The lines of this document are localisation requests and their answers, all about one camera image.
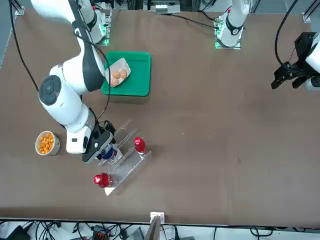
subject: metal bracket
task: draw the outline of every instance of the metal bracket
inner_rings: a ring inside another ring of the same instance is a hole
[[[305,16],[304,12],[302,13],[302,19],[303,19],[303,23],[304,24],[309,24],[311,22],[310,21],[310,16]]]
[[[12,6],[15,8],[15,15],[22,16],[25,14],[25,7],[18,0],[12,0]]]
[[[315,12],[315,10],[320,5],[320,0],[314,0],[302,13],[302,19],[305,24],[310,23],[310,16]]]

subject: transparent holder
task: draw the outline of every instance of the transparent holder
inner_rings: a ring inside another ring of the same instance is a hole
[[[104,188],[107,196],[116,192],[116,190],[118,192],[125,183],[129,183],[152,157],[152,152],[148,149],[147,142],[147,151],[144,155],[140,155],[136,151],[135,138],[143,138],[143,136],[131,120],[116,130],[113,137],[123,156],[113,162],[107,162],[107,160],[102,159],[98,163],[99,170],[110,174],[113,179],[112,185]]]

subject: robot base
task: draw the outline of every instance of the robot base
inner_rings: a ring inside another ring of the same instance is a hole
[[[223,23],[223,19],[222,16],[219,16],[218,18],[215,19],[215,21],[213,22],[215,27],[219,27],[219,29],[214,29],[214,46],[215,49],[236,49],[236,50],[240,50],[241,49],[241,42],[240,39],[238,41],[238,43],[235,46],[229,47],[229,46],[225,46],[219,39],[218,39],[218,34],[220,33],[220,29],[222,29],[222,27],[224,26]]]

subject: black cable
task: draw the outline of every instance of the black cable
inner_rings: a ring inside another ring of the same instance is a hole
[[[208,16],[208,14],[206,14],[203,10],[199,11],[199,13],[202,13],[207,19],[209,19],[209,20],[211,20],[211,21],[214,21],[214,20],[215,20],[214,17]]]
[[[127,226],[126,228],[121,228],[121,226],[120,226],[120,233],[119,233],[117,236],[115,236],[112,240],[117,239],[117,237],[119,237],[119,236],[122,234],[121,229],[122,229],[122,230],[127,230],[128,228],[130,228],[130,227],[132,227],[132,226],[133,226],[133,224]]]
[[[108,231],[108,233],[110,233],[110,234],[109,234],[109,237],[110,237],[110,238],[113,238],[113,237],[117,234],[118,227],[120,227],[120,231],[121,231],[121,226],[120,226],[119,224],[117,224],[116,226],[112,227],[112,228]]]
[[[205,5],[205,7],[201,10],[201,11],[204,11],[206,10],[206,8],[212,3],[211,7],[216,3],[217,0],[211,0],[207,3],[207,5]]]
[[[174,226],[174,240],[180,240],[178,228],[176,225],[173,225],[173,226]]]
[[[290,58],[289,58],[289,61],[288,61],[288,62],[290,62],[290,60],[291,60],[291,58],[292,58],[292,56],[293,56],[293,54],[294,54],[295,50],[296,50],[296,48],[294,48],[294,49],[292,50],[292,53],[291,53],[291,56],[290,56]]]
[[[41,236],[42,236],[42,240],[44,240],[44,239],[48,239],[48,234],[49,234],[49,236],[50,236],[50,239],[51,240],[55,240],[55,238],[52,236],[52,234],[50,233],[50,228],[52,228],[52,226],[54,225],[54,223],[53,222],[50,222],[48,225],[47,225],[47,223],[46,222],[40,222],[41,223],[41,225],[42,225],[42,227],[43,227],[43,231],[41,232],[41,234],[40,234],[40,239],[41,239]]]
[[[46,223],[44,223],[44,224],[45,224],[45,226],[47,227],[47,234],[49,233],[50,239],[51,239],[51,240],[56,240],[56,239],[54,238],[54,236],[53,236],[53,235],[51,234],[51,232],[50,232],[50,229],[53,227],[54,223],[51,222],[51,223],[49,223],[49,225],[47,225]]]
[[[303,71],[298,71],[298,70],[294,70],[292,68],[290,68],[289,66],[286,66],[279,58],[279,54],[278,54],[278,38],[279,38],[279,33],[283,27],[283,25],[285,24],[285,21],[288,18],[288,15],[290,14],[290,12],[292,11],[292,9],[294,8],[294,6],[296,5],[296,3],[299,0],[294,0],[294,2],[292,3],[292,5],[290,6],[289,10],[286,12],[284,18],[282,19],[282,22],[280,23],[280,26],[278,28],[278,30],[276,31],[276,35],[275,35],[275,41],[274,41],[274,53],[275,53],[275,57],[277,59],[277,61],[279,62],[279,64],[285,68],[287,71],[291,72],[291,73],[295,73],[295,74],[300,74]]]
[[[224,13],[226,13],[231,7],[232,7],[232,5],[231,5],[230,7],[228,7],[228,8],[224,11]]]
[[[269,230],[270,233],[268,233],[268,234],[260,234],[258,229],[255,226],[250,227],[250,233],[253,236],[257,237],[258,240],[260,239],[260,237],[270,237],[274,233],[274,231],[272,229],[265,229],[265,230]]]
[[[164,234],[164,238],[165,238],[165,240],[168,240],[168,239],[167,239],[167,235],[166,235],[166,231],[165,231],[164,226],[163,226],[163,225],[161,225],[161,228],[162,228],[162,230],[163,230],[163,234]]]
[[[213,232],[213,240],[216,240],[216,232],[217,232],[217,227],[215,227],[214,232]]]
[[[87,225],[87,226],[88,226],[88,228],[90,228],[90,229],[91,229],[91,231],[93,231],[93,230],[95,229],[95,227],[94,227],[94,226],[90,226],[87,222],[84,222],[84,224],[85,224],[85,225]]]
[[[38,229],[39,229],[40,223],[41,222],[38,223],[38,225],[36,226],[36,229],[35,229],[35,240],[38,240]]]
[[[105,62],[106,62],[106,65],[107,65],[107,67],[108,67],[108,74],[109,74],[109,88],[108,88],[108,100],[106,101],[106,105],[105,105],[105,107],[104,107],[104,109],[102,110],[102,112],[98,115],[98,117],[96,118],[97,120],[105,113],[105,111],[107,110],[107,108],[108,108],[108,105],[109,105],[109,101],[110,101],[110,92],[111,92],[111,73],[110,73],[110,64],[109,64],[109,61],[108,61],[108,59],[107,59],[107,57],[105,56],[105,54],[104,54],[104,52],[99,48],[99,47],[97,47],[97,45],[96,44],[94,44],[93,42],[90,42],[90,41],[87,41],[87,40],[85,40],[84,38],[82,38],[80,35],[79,35],[79,33],[74,33],[74,35],[77,37],[77,38],[79,38],[79,39],[81,39],[82,41],[84,41],[85,43],[88,43],[88,44],[90,44],[90,45],[92,45],[96,50],[98,50],[101,54],[102,54],[102,56],[103,56],[103,58],[104,58],[104,60],[105,60]]]
[[[94,5],[95,5],[96,7],[98,7],[98,9],[104,10],[104,9],[103,9],[101,6],[99,6],[98,4],[94,3]]]
[[[18,51],[18,54],[19,54],[19,57],[20,57],[20,60],[25,68],[25,70],[27,71],[27,73],[29,74],[29,77],[31,78],[31,81],[34,85],[34,88],[36,89],[37,92],[39,92],[39,88],[34,80],[34,77],[31,75],[31,72],[29,71],[29,68],[27,67],[23,57],[22,57],[22,54],[21,54],[21,51],[20,51],[20,47],[19,47],[19,43],[18,43],[18,39],[17,39],[17,35],[16,35],[16,29],[15,29],[15,23],[14,23],[14,17],[13,17],[13,14],[12,14],[12,0],[8,0],[9,2],[9,12],[10,12],[10,21],[11,21],[11,27],[12,27],[12,33],[13,33],[13,38],[14,38],[14,41],[15,41],[15,45],[16,45],[16,49]]]
[[[307,228],[303,228],[302,231],[298,231],[296,227],[293,227],[292,229],[293,229],[295,232],[297,232],[297,233],[304,233]]]
[[[181,19],[185,19],[185,20],[187,20],[187,21],[190,21],[190,22],[193,22],[193,23],[196,23],[196,24],[205,26],[205,27],[209,27],[209,28],[213,28],[213,29],[219,29],[217,26],[208,25],[208,24],[205,24],[205,23],[202,23],[202,22],[199,22],[199,21],[195,21],[195,20],[192,20],[192,19],[187,18],[187,17],[184,17],[184,16],[173,15],[173,14],[172,14],[171,16],[177,17],[177,18],[181,18]]]

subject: red cap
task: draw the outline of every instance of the red cap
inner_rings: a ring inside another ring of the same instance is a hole
[[[109,176],[105,172],[97,174],[94,176],[93,182],[100,188],[106,188],[109,185]]]
[[[138,153],[144,153],[146,151],[146,143],[141,137],[134,139],[134,148]]]

